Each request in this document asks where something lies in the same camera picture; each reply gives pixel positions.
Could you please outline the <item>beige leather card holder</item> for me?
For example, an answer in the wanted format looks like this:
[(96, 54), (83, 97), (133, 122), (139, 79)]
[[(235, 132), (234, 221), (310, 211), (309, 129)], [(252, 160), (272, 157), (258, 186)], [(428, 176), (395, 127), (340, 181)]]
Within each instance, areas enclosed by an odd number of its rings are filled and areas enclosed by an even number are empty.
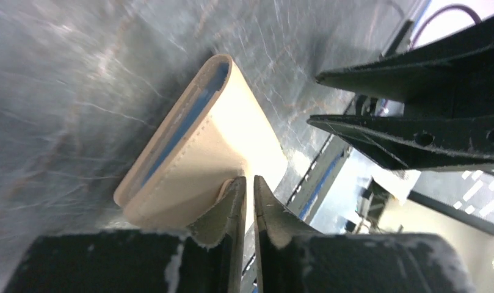
[(241, 70), (228, 54), (209, 58), (178, 98), (114, 192), (125, 219), (141, 228), (182, 228), (243, 176), (247, 223), (253, 178), (276, 188), (287, 158)]

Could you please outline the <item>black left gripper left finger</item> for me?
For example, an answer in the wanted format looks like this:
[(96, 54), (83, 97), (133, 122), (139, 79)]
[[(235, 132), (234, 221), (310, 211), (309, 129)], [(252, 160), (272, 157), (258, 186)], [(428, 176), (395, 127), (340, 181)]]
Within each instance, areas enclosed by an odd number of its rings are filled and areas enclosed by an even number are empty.
[(6, 292), (239, 292), (246, 179), (181, 231), (110, 230), (38, 237)]

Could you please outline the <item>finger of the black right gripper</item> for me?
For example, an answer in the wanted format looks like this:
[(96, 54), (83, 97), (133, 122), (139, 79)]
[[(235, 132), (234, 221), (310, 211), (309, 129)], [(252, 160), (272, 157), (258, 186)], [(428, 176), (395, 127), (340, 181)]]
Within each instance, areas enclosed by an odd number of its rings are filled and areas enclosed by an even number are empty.
[(494, 115), (458, 119), (312, 115), (307, 122), (387, 170), (494, 167)]
[(323, 71), (318, 84), (455, 118), (494, 115), (494, 16), (412, 51)]

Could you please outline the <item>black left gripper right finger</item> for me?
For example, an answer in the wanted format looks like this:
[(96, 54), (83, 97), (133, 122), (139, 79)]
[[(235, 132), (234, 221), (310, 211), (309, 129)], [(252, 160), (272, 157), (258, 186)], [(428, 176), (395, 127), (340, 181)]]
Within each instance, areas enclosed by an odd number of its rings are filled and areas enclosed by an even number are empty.
[(474, 292), (435, 234), (322, 234), (253, 182), (259, 292)]

